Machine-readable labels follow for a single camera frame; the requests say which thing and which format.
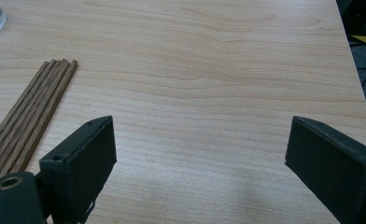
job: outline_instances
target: wooden dowel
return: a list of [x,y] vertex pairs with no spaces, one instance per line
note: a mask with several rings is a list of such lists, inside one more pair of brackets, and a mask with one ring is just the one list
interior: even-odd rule
[[39,85],[38,83],[42,83],[44,81],[44,79],[46,78],[46,76],[48,75],[49,71],[51,70],[51,68],[54,66],[55,63],[56,63],[55,61],[51,61],[47,65],[46,69],[43,70],[43,72],[38,71],[36,73],[37,76],[34,77],[34,79],[25,89],[25,91],[23,92],[17,103],[11,108],[11,110],[8,112],[3,122],[0,124],[0,146],[4,141],[4,139],[6,138],[6,136],[9,135],[9,132],[11,131],[15,122],[21,116],[23,108],[25,108],[31,101]]
[[40,67],[0,125],[0,176],[24,170],[76,68],[66,60]]
[[63,79],[66,77],[65,72],[70,66],[69,62],[63,60],[61,64],[61,68],[58,71],[57,77],[55,80],[50,83],[50,88],[48,91],[42,91],[42,97],[37,101],[37,106],[33,108],[31,117],[27,120],[27,127],[23,132],[23,136],[18,140],[18,143],[15,145],[13,153],[8,157],[7,162],[5,163],[2,171],[0,172],[0,176],[7,175],[12,170],[12,167],[15,165],[16,161],[19,158],[25,160],[28,153],[25,155],[22,154],[24,149],[27,147],[36,147],[33,142],[28,142],[28,140],[37,136],[41,137],[41,132],[36,132],[36,128],[39,125],[39,121],[41,118],[47,114],[47,108],[50,107],[54,102],[52,102],[52,98],[58,94],[58,89],[61,85],[63,85]]
[[6,128],[8,123],[11,121],[12,117],[17,114],[17,110],[21,106],[23,100],[27,97],[29,92],[33,89],[33,86],[39,80],[40,76],[44,73],[44,70],[46,70],[46,68],[49,68],[49,62],[44,62],[43,65],[41,65],[40,69],[35,74],[35,77],[31,80],[31,82],[26,87],[26,89],[23,91],[22,95],[17,100],[15,105],[12,106],[12,108],[9,110],[6,117],[0,123],[0,135],[2,134],[3,131],[5,131],[5,132],[8,131],[8,129]]
[[8,173],[6,174],[23,171],[26,168],[27,164],[29,163],[29,160],[31,159],[33,153],[35,152],[35,148],[37,147],[43,132],[46,131],[47,124],[49,123],[52,114],[54,113],[58,103],[60,102],[63,93],[66,90],[67,85],[69,84],[70,79],[72,78],[74,72],[76,71],[76,68],[77,68],[77,61],[72,61],[66,73],[64,74],[61,83],[58,85],[58,89],[52,95],[52,98],[49,101],[49,104],[47,105],[45,112],[42,114],[40,121],[36,124],[33,134],[30,135],[28,142],[24,145],[24,149],[21,155],[18,157],[17,162],[14,164],[12,169],[9,170]]
[[42,99],[41,92],[49,89],[49,83],[55,78],[59,65],[61,62],[56,62],[50,69],[48,74],[45,74],[42,82],[38,82],[38,85],[34,87],[34,91],[31,91],[25,101],[28,102],[26,106],[20,107],[17,111],[18,116],[14,116],[14,122],[12,125],[7,126],[7,134],[0,136],[0,171],[3,168],[4,162],[10,156],[13,148],[18,143],[19,139],[23,135],[24,129],[28,123],[28,119],[31,118],[37,99]]

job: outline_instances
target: wooden table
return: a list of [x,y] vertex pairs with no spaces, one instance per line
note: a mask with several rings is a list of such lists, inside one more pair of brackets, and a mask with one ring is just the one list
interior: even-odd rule
[[337,223],[284,164],[294,115],[366,145],[334,0],[0,5],[0,122],[44,61],[79,62],[28,171],[114,117],[118,163],[88,223]]

